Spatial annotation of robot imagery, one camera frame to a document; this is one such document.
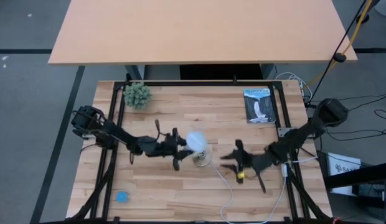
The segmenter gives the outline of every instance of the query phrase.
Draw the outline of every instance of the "desk leg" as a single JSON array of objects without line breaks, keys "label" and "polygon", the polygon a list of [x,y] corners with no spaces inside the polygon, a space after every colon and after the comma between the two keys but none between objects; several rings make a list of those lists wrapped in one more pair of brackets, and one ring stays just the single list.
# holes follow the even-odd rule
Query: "desk leg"
[{"label": "desk leg", "polygon": [[274,64],[261,64],[261,72],[264,80],[269,78],[274,67]]},{"label": "desk leg", "polygon": [[132,80],[143,80],[145,65],[125,65],[126,71]]}]

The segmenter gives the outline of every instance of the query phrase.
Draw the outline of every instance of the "wooden tabletop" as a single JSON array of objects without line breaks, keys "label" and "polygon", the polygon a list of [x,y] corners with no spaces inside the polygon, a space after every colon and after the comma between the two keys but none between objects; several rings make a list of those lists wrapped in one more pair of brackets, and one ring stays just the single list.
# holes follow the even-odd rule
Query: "wooden tabletop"
[{"label": "wooden tabletop", "polygon": [[49,63],[325,62],[344,33],[331,0],[72,0]]},{"label": "wooden tabletop", "polygon": [[[178,128],[182,137],[190,130],[201,130],[209,141],[212,162],[233,188],[233,204],[225,209],[231,221],[264,221],[272,211],[281,193],[283,178],[280,167],[272,166],[262,173],[267,188],[262,192],[257,178],[236,183],[235,175],[220,167],[219,157],[229,154],[235,139],[241,139],[245,149],[257,154],[277,140],[275,124],[247,124],[243,99],[244,86],[151,86],[153,100],[145,110],[125,108],[122,127],[134,136],[156,136],[154,120],[160,121],[161,131],[170,132]],[[283,81],[288,113],[293,127],[303,125],[306,112],[301,92],[296,81]],[[93,106],[107,113],[110,108],[113,82],[99,82]],[[84,142],[84,146],[95,143]],[[303,146],[315,154],[312,141]],[[95,187],[101,149],[86,148],[80,157],[77,176],[68,206],[67,216],[78,212]],[[299,159],[309,158],[300,152]],[[135,157],[129,164],[129,151],[120,144],[116,161],[115,179],[111,193],[109,219],[114,216],[122,220],[152,221],[221,221],[220,208],[230,198],[229,189],[213,167],[196,167],[190,157],[180,162],[179,172],[172,170],[172,157]],[[331,215],[322,173],[317,161],[301,164],[305,189],[323,212]],[[248,170],[248,177],[255,176]],[[116,202],[119,191],[127,191],[128,203]],[[298,212],[302,216],[301,203],[295,192]],[[101,195],[99,211],[103,208],[104,193]],[[290,216],[286,190],[271,220],[282,221]]]}]

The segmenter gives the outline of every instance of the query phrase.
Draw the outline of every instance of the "black metal frame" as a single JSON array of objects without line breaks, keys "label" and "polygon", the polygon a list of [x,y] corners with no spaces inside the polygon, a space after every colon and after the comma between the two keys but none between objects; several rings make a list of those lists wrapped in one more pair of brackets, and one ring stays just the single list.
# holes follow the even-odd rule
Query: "black metal frame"
[{"label": "black metal frame", "polygon": [[[114,116],[117,92],[118,92],[118,90],[121,89],[122,86],[129,84],[128,80],[129,80],[129,75],[127,74],[127,81],[115,82],[115,84],[114,84],[113,95],[111,97],[111,103],[110,103],[109,119],[113,119],[113,116]],[[286,126],[286,128],[291,127],[290,118],[288,116],[288,110],[287,110],[287,105],[286,105],[286,100],[285,100],[285,94],[283,91],[283,84],[281,81],[245,82],[245,81],[237,81],[236,79],[234,79],[231,81],[208,81],[208,82],[187,82],[187,81],[184,81],[184,82],[144,82],[144,84],[147,86],[267,86],[271,90],[270,93],[271,93],[271,100],[273,102],[273,110],[275,111],[275,114],[276,114],[275,128],[278,129],[278,128],[281,128],[281,121],[280,121],[280,117],[279,117],[278,108],[276,105],[276,97],[275,97],[275,91],[274,91],[274,89],[276,88],[279,92],[281,110],[282,110],[283,118],[285,121],[285,126]],[[125,108],[125,103],[122,100],[121,104],[120,104],[120,110],[119,110],[117,125],[121,125],[121,123],[123,121],[124,108]],[[111,150],[113,150],[112,151],[112,157],[114,157],[116,159],[116,155],[114,155],[114,154],[116,154],[116,149],[111,149]],[[101,176],[103,175],[103,170],[104,170],[105,161],[106,161],[106,154],[107,154],[106,152],[107,152],[107,149],[103,149],[101,157],[100,157],[100,163],[99,163],[98,174],[97,174],[99,179],[96,180],[96,186],[99,185],[99,183],[101,181]],[[297,157],[296,153],[294,153],[294,151],[292,151],[291,158],[294,159],[296,157]],[[302,177],[301,177],[301,171],[299,168],[299,164],[296,164],[296,166],[294,166],[294,171],[295,171],[295,174],[298,176],[298,180],[299,180],[300,184],[302,184],[303,181],[302,181]],[[110,204],[111,185],[112,185],[112,181],[113,181],[113,176],[114,176],[114,172],[107,183],[108,186],[106,188],[106,195],[105,195],[105,199],[104,199],[105,201],[104,201],[104,206],[103,206],[103,210],[102,210],[102,217],[101,217],[104,220],[107,220],[107,218],[108,218],[108,206]],[[296,202],[294,199],[293,186],[288,178],[286,181],[287,181],[286,186],[287,186],[288,197],[289,197],[289,205],[290,205],[290,209],[291,209],[291,217],[293,220],[295,220],[296,218],[298,218],[298,213],[297,213],[297,208],[296,208]],[[304,211],[305,210],[308,211],[307,213],[304,212],[304,217],[309,218],[308,206],[306,205],[306,203],[302,199],[302,197],[301,197],[301,203],[303,205],[303,208],[305,208]],[[96,201],[92,205],[90,219],[96,218],[97,204],[98,204],[98,201]],[[125,222],[120,222],[120,223],[136,223],[136,222],[125,221]],[[192,223],[192,222],[144,222],[144,223],[163,223],[163,224],[164,223],[172,223],[172,224],[178,223],[178,224],[183,224],[183,223]],[[225,223],[225,222],[206,222],[206,223],[219,223],[219,224],[221,224],[221,223]],[[270,222],[270,223],[277,224],[277,223],[285,223],[285,222]]]}]

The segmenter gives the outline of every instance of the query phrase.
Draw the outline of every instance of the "desk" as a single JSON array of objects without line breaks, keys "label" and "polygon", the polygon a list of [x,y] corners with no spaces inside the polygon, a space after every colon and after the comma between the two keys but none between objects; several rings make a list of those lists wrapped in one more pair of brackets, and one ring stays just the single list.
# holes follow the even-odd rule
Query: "desk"
[{"label": "desk", "polygon": [[49,63],[327,62],[344,33],[331,0],[72,0]]},{"label": "desk", "polygon": [[[114,82],[99,82],[96,89],[93,106],[105,113],[110,108],[113,85]],[[181,136],[186,136],[192,129],[203,131],[213,152],[212,162],[233,188],[233,204],[225,209],[226,217],[231,221],[264,221],[269,217],[283,186],[280,168],[273,166],[262,173],[267,187],[264,194],[258,180],[246,179],[244,184],[238,185],[235,175],[219,166],[219,157],[232,151],[235,139],[241,139],[245,149],[254,153],[263,153],[265,146],[277,140],[275,124],[247,124],[244,88],[247,86],[151,86],[153,100],[148,108],[140,111],[126,107],[122,127],[134,136],[156,136],[154,120],[158,119],[162,132],[170,132],[174,127],[178,128]],[[283,91],[292,127],[303,125],[307,117],[298,83],[283,81]],[[276,102],[279,117],[283,119],[280,101]],[[88,140],[83,145],[93,143],[94,140]],[[316,153],[312,141],[306,142],[303,147]],[[81,153],[68,206],[68,217],[76,214],[93,192],[100,154],[101,149],[96,146],[88,147]],[[307,154],[299,153],[300,160],[306,158],[309,158]],[[176,172],[172,170],[171,157],[146,156],[135,157],[134,164],[131,165],[128,150],[120,144],[109,220],[119,216],[121,220],[129,221],[221,221],[219,210],[229,201],[230,196],[222,179],[213,167],[196,167],[191,158],[184,159],[180,166],[181,170]],[[319,163],[302,163],[301,173],[308,194],[325,214],[331,216]],[[254,171],[248,171],[247,176],[254,176]],[[120,190],[130,194],[128,203],[116,202],[116,193]],[[98,211],[103,208],[103,195]],[[295,199],[298,214],[302,217],[297,192]],[[271,220],[282,221],[285,216],[291,216],[286,191]]]}]

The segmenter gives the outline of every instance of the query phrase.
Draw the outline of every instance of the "light wood desk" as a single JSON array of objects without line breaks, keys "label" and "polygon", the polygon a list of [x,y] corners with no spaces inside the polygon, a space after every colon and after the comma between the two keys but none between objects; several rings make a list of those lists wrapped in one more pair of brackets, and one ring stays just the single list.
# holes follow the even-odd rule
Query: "light wood desk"
[{"label": "light wood desk", "polygon": [[[93,106],[105,112],[106,116],[110,108],[113,84],[99,82],[93,101]],[[245,149],[254,153],[263,153],[265,146],[277,140],[275,124],[247,124],[244,88],[247,87],[151,86],[153,100],[148,108],[141,111],[125,108],[122,127],[135,136],[155,136],[157,132],[154,120],[158,119],[162,132],[170,132],[175,127],[185,137],[191,129],[203,131],[213,152],[212,162],[233,188],[233,204],[225,209],[225,216],[231,221],[264,221],[269,217],[283,186],[280,168],[273,166],[263,172],[262,178],[267,188],[264,194],[257,179],[245,179],[244,184],[238,185],[235,175],[219,166],[219,157],[232,151],[235,139],[241,139]],[[307,117],[298,83],[283,81],[283,89],[291,125],[299,127],[306,122]],[[277,102],[280,118],[283,120],[279,100]],[[94,140],[89,140],[83,145],[93,143]],[[308,141],[303,147],[315,154],[313,142]],[[92,193],[100,154],[101,149],[96,146],[86,148],[81,153],[68,206],[68,217],[76,214]],[[308,157],[302,151],[299,153],[299,159]],[[230,198],[229,190],[222,179],[213,167],[198,168],[189,157],[180,162],[180,166],[181,170],[176,172],[172,170],[171,157],[146,156],[135,157],[134,164],[131,165],[129,151],[120,144],[108,218],[119,216],[122,220],[140,221],[221,221],[220,208]],[[302,163],[301,173],[310,196],[325,214],[331,216],[319,163]],[[247,176],[254,176],[254,171],[248,171]],[[116,194],[120,190],[130,194],[128,203],[116,202]],[[298,213],[302,217],[301,203],[296,192],[295,199]],[[290,217],[286,191],[272,220],[282,221],[285,216]]]},{"label": "light wood desk", "polygon": [[49,63],[326,62],[344,33],[331,0],[72,0]]}]

